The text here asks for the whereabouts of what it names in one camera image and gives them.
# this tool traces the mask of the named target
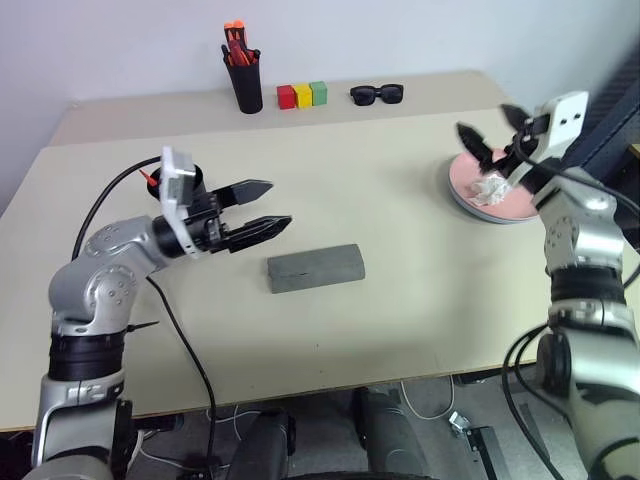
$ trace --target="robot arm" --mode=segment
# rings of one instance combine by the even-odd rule
[[[593,478],[635,479],[640,350],[621,280],[624,237],[613,219],[616,199],[544,168],[558,169],[558,159],[580,134],[586,104],[587,94],[577,92],[548,102],[535,117],[503,107],[518,133],[497,162],[471,127],[458,125],[458,133],[483,173],[497,170],[534,195],[546,229],[550,333],[537,354],[543,389],[563,406]],[[580,168],[566,173],[597,183]]]
[[[107,225],[49,288],[53,308],[49,371],[43,377],[27,479],[124,478],[130,456],[131,402],[122,354],[140,282],[188,254],[250,247],[278,235],[291,217],[263,217],[229,231],[226,207],[253,201],[271,184],[247,180],[191,198],[195,169],[188,156],[165,149],[163,216]]]

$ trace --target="black sunglasses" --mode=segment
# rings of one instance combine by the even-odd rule
[[[403,93],[404,87],[397,83],[389,83],[380,88],[361,85],[359,87],[353,87],[349,91],[349,94],[353,97],[353,103],[360,107],[371,105],[376,101],[376,97],[380,97],[384,103],[400,103]]]

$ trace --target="plate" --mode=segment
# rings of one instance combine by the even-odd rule
[[[504,152],[494,152],[496,158]],[[524,187],[516,187],[496,205],[478,206],[471,201],[476,195],[471,185],[482,178],[478,161],[468,152],[463,152],[453,159],[449,168],[449,189],[454,200],[466,211],[476,217],[492,223],[512,224],[533,220],[538,212],[532,205],[533,195]]]

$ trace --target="gray block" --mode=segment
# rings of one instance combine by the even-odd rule
[[[282,293],[364,278],[358,245],[321,248],[267,259],[271,292]]]

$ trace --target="black cup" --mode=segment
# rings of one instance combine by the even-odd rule
[[[225,62],[238,107],[242,113],[258,113],[262,110],[262,87],[260,85],[260,61],[248,66],[229,66]]]

